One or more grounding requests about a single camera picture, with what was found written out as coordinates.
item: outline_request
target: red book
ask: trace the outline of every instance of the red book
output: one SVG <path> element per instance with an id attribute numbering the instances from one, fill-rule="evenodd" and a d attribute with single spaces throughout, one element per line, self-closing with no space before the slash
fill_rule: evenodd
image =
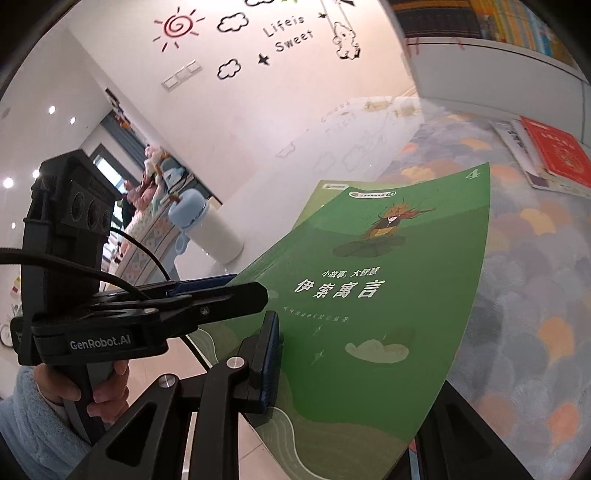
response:
<path id="1" fill-rule="evenodd" d="M 548 172 L 591 188 L 591 161 L 571 134 L 521 117 Z"/>

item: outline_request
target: white cabinet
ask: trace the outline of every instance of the white cabinet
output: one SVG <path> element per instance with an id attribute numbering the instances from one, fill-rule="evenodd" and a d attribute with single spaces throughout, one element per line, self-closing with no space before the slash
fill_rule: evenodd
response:
<path id="1" fill-rule="evenodd" d="M 451 39 L 429 43 L 429 38 L 422 38 L 418 53 L 414 40 L 410 43 L 411 68 L 421 97 L 527 116 L 583 138 L 583 85 L 590 93 L 587 116 L 591 116 L 591 90 L 574 69 L 496 42 L 477 46 Z M 591 140 L 591 122 L 585 129 Z"/>

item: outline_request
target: green book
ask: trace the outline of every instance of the green book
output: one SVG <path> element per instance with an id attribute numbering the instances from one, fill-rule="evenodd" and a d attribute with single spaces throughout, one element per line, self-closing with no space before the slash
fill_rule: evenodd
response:
<path id="1" fill-rule="evenodd" d="M 382 480 L 435 401 L 466 327 L 489 166 L 396 189 L 349 184 L 315 211 L 323 201 L 234 280 L 268 289 L 284 333 L 277 401 L 256 430 L 292 479 Z M 262 317 L 191 337 L 217 362 Z"/>
<path id="2" fill-rule="evenodd" d="M 378 190 L 378 189 L 394 189 L 400 185 L 393 183 L 381 183 L 378 181 L 330 181 L 321 180 L 318 186 L 312 192 L 310 200 L 301 211 L 300 216 L 295 221 L 294 228 L 299 224 L 304 223 L 313 213 L 316 213 L 324 205 L 329 203 L 340 192 L 346 190 L 348 187 L 354 187 L 361 190 Z"/>

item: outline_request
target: sun wall decal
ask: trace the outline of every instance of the sun wall decal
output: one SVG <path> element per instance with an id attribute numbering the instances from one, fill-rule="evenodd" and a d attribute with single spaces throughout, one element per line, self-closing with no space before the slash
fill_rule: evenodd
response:
<path id="1" fill-rule="evenodd" d="M 168 47 L 169 42 L 172 42 L 174 46 L 178 48 L 178 38 L 184 37 L 188 34 L 195 35 L 196 37 L 199 36 L 199 33 L 193 31 L 193 27 L 197 22 L 205 20 L 205 17 L 194 20 L 193 15 L 196 11 L 197 9 L 193 9 L 188 15 L 180 15 L 181 8 L 177 7 L 177 12 L 168 17 L 165 21 L 154 20 L 155 24 L 162 25 L 162 35 L 153 39 L 152 42 L 160 40 L 164 36 L 164 45 L 162 45 L 161 50 L 164 52 L 166 47 Z"/>

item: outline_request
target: white cloud illustration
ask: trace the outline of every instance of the white cloud illustration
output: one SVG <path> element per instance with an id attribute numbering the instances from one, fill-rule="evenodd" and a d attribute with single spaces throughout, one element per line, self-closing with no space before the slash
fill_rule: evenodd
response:
<path id="1" fill-rule="evenodd" d="M 246 27 L 248 25 L 248 19 L 245 14 L 242 12 L 238 12 L 236 14 L 230 15 L 228 17 L 223 17 L 220 20 L 220 23 L 217 25 L 217 29 L 220 32 L 237 32 L 242 27 Z"/>
<path id="2" fill-rule="evenodd" d="M 240 65 L 237 59 L 228 60 L 226 63 L 220 65 L 219 69 L 217 70 L 217 78 L 220 80 L 225 80 L 227 78 L 232 78 L 236 75 L 242 65 Z"/>
<path id="3" fill-rule="evenodd" d="M 347 343 L 345 350 L 360 360 L 375 364 L 395 364 L 408 356 L 408 348 L 404 345 L 382 345 L 382 342 L 375 339 L 366 340 L 359 346 Z"/>
<path id="4" fill-rule="evenodd" d="M 256 7 L 260 4 L 271 4 L 274 1 L 275 0 L 244 0 L 244 3 L 246 3 L 249 7 Z"/>

